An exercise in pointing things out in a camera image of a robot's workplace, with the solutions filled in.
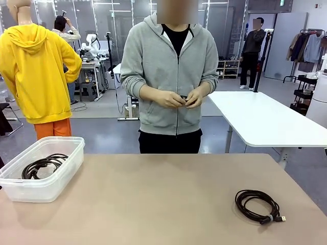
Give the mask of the person's right hand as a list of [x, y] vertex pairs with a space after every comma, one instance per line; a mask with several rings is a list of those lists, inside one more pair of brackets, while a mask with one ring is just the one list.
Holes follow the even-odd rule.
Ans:
[[179, 108], [185, 105], [185, 100], [172, 91], [158, 90], [154, 98], [159, 105], [165, 108]]

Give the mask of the person's left hand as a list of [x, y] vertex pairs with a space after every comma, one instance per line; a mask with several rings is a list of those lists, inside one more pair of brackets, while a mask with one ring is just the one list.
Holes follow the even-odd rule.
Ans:
[[201, 106], [203, 100], [203, 93], [201, 89], [193, 89], [185, 99], [185, 107], [188, 109], [193, 109]]

